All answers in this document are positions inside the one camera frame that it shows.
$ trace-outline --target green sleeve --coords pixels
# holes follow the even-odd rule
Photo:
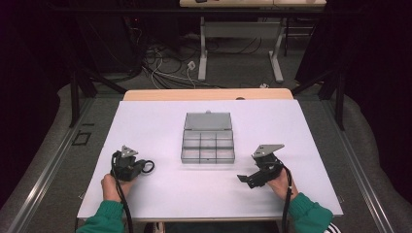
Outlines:
[[[103,201],[100,204],[96,215],[89,217],[85,225],[80,227],[76,233],[123,233],[124,225],[121,221],[122,214],[122,203],[116,201]]]
[[[297,233],[324,232],[332,221],[330,210],[323,208],[317,202],[312,202],[303,193],[297,194],[291,201],[289,214],[293,218]]]

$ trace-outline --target desk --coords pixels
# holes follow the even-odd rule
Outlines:
[[[110,171],[111,156],[122,145],[138,150],[137,158],[155,163],[149,175],[138,177],[127,198],[131,215],[138,221],[281,218],[283,201],[269,186],[249,189],[237,179],[237,175],[249,176],[258,170],[251,154],[259,144],[285,144],[276,155],[292,170],[298,188],[334,215],[343,215],[299,104],[285,89],[270,88],[262,94],[261,91],[258,88],[127,92],[100,153],[78,218],[95,214],[102,200],[100,180]],[[214,100],[204,100],[208,95],[215,96]],[[164,101],[165,96],[171,100]],[[246,100],[233,100],[237,97]],[[207,110],[231,114],[234,164],[182,163],[186,113]]]
[[[196,3],[195,0],[180,0],[181,7],[187,8],[322,8],[326,0],[218,0]],[[207,65],[207,37],[274,38],[274,49],[269,58],[277,83],[283,82],[278,54],[284,34],[284,21],[278,22],[206,22],[200,18],[200,62],[198,79],[205,81]]]

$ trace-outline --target white tabletop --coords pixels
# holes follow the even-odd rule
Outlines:
[[[230,113],[234,164],[182,164],[186,113]],[[100,181],[112,154],[126,145],[155,169],[140,175],[127,198],[136,220],[270,219],[282,216],[283,201],[268,185],[249,189],[237,175],[258,170],[251,154],[260,144],[276,151],[299,191],[343,215],[325,166],[296,100],[122,101],[114,118],[78,217],[93,216],[102,201]]]
[[[180,0],[181,7],[190,8],[275,8],[275,7],[322,7],[326,0],[208,0],[196,3],[195,0]]]

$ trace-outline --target black curtain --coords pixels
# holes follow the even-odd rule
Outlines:
[[[0,12],[2,207],[43,143],[69,75],[37,1],[2,1]]]
[[[367,23],[356,17],[322,19],[295,78],[310,82],[338,67],[341,57],[351,52],[343,69],[345,93],[360,105],[371,126],[382,169],[412,203],[412,3],[327,1],[326,11],[344,10],[363,10],[366,17],[361,19]],[[332,82],[325,79],[325,84]]]

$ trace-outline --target person's arm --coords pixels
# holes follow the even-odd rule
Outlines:
[[[267,183],[283,200],[288,190],[288,177],[285,169],[279,177]],[[297,233],[322,233],[326,231],[332,221],[332,212],[319,203],[312,202],[307,196],[299,192],[292,181],[292,196],[289,214],[293,218],[294,229]]]
[[[107,174],[102,180],[103,201],[100,204],[94,216],[89,217],[85,225],[80,227],[76,233],[122,233],[124,225],[122,222],[123,204],[121,203],[118,191],[116,189],[116,181]],[[121,183],[121,189],[124,196],[127,196],[133,182]]]

